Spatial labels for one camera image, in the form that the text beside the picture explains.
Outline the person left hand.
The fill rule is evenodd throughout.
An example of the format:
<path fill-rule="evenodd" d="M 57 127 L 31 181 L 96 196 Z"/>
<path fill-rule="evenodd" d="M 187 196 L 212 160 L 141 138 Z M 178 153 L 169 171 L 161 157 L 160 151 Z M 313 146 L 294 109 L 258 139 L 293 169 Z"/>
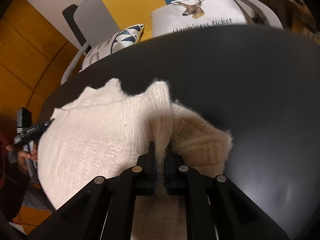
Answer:
<path fill-rule="evenodd" d="M 17 163 L 20 171 L 25 174 L 26 176 L 29 175 L 29 170 L 27 167 L 26 160 L 32 160 L 34 162 L 37 162 L 37 144 L 33 143 L 33 149 L 30 153 L 21 150 L 17 154 Z"/>

